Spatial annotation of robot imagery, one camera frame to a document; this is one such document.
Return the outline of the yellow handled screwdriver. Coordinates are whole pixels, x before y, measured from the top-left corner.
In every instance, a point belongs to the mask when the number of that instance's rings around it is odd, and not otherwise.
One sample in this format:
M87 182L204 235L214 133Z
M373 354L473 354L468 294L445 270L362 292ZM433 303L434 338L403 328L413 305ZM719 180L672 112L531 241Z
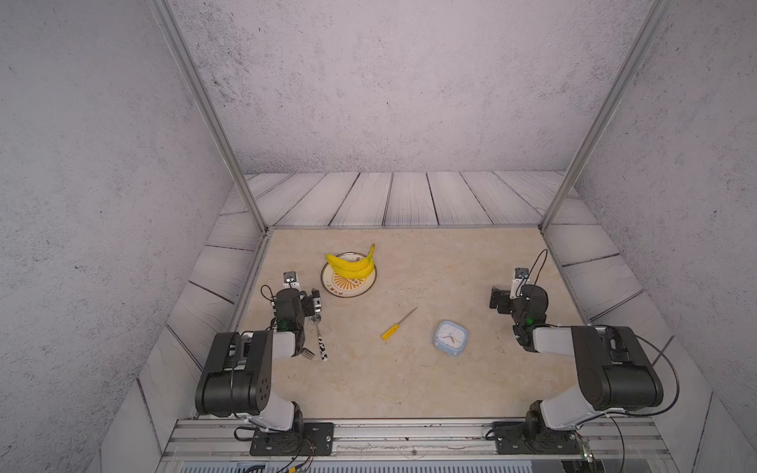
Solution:
M394 323L390 328L386 329L386 331L384 331L384 333L382 333L382 336L380 337L382 338L382 341L388 341L388 339L390 339L390 337L392 337L392 335L394 335L394 333L396 333L396 331L400 329L402 323L404 323L404 321L406 321L408 317L411 317L411 315L413 315L415 311L417 311L417 307L414 307L414 309L412 309L407 315L404 315L404 317L402 317L399 321L396 321L396 323Z

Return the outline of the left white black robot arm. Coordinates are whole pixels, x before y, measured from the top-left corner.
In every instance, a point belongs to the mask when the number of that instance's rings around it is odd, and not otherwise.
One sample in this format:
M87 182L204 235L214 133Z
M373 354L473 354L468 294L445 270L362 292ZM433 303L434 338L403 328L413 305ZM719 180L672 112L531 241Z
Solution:
M215 336L194 396L200 415L235 417L273 433L303 433L302 409L273 390L273 362L315 358L305 323L321 316L321 294L288 287L269 299L273 317L264 330Z

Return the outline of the light blue alarm clock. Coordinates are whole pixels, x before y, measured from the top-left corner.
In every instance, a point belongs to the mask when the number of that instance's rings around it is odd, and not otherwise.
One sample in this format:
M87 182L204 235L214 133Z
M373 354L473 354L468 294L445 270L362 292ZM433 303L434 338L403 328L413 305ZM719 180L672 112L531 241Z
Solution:
M463 353L467 341L467 330L450 320L443 320L433 337L433 345L437 350L454 357Z

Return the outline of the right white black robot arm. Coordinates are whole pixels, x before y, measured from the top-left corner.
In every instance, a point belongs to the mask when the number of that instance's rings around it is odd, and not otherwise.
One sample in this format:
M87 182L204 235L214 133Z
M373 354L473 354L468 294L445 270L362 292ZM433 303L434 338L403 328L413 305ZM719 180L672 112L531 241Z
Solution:
M607 413L631 417L662 404L662 382L631 328L549 324L548 305L548 293L536 285L491 291L490 309L512 317L520 347L573 358L578 380L551 399L533 402L520 425L495 424L498 441L517 433L537 453L567 451L575 443L572 433L585 422Z

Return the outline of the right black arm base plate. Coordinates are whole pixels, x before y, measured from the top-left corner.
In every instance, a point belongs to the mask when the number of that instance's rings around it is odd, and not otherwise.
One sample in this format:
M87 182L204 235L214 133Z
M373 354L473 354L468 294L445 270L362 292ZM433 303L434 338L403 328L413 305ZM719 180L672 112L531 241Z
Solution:
M582 452L572 432L542 429L526 421L495 422L484 439L494 441L500 455L578 455Z

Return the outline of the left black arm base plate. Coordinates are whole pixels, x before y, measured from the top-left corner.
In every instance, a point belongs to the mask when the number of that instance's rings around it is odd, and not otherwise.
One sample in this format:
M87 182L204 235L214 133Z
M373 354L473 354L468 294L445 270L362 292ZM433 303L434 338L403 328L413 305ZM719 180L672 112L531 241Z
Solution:
M264 432L256 429L250 441L251 456L329 456L333 450L335 425L306 422L300 431Z

